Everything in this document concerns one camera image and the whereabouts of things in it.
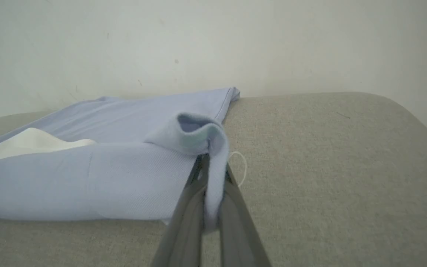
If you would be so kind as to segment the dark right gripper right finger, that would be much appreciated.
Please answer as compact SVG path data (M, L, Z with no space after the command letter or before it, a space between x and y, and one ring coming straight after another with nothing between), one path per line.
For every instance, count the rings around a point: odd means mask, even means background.
M221 267L272 267L230 165L219 209Z

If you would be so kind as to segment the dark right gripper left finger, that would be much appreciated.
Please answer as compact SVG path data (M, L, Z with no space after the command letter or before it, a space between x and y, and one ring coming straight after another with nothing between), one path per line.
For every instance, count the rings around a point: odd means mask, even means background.
M199 155L150 267L200 267L209 155Z

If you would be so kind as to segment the light blue polo shirt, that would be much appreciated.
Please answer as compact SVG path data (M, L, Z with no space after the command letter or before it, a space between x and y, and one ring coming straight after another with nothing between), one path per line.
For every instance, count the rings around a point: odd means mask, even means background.
M0 219L169 220L210 156L205 227L217 226L235 87L70 105L0 135Z

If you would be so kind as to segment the white thread loop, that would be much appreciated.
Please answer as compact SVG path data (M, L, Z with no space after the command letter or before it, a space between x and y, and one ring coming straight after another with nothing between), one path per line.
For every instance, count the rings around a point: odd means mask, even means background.
M240 180L240 182L237 183L238 187L240 188L243 185L243 183L244 183L244 181L245 181L245 179L247 177L248 162L247 162L247 159L245 158L245 156L241 152L239 152L239 151L233 151L233 152L231 152L230 155L229 155L229 157L228 157L228 159L230 159L234 155L238 155L242 159L242 162L244 164L244 171L243 171L242 179Z

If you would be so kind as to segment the grey fabric sofa seat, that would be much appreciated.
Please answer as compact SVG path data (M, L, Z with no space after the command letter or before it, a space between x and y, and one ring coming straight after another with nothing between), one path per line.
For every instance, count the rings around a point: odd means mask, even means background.
M369 93L241 98L224 120L274 267L427 267L427 127ZM0 267L149 267L159 221L0 220Z

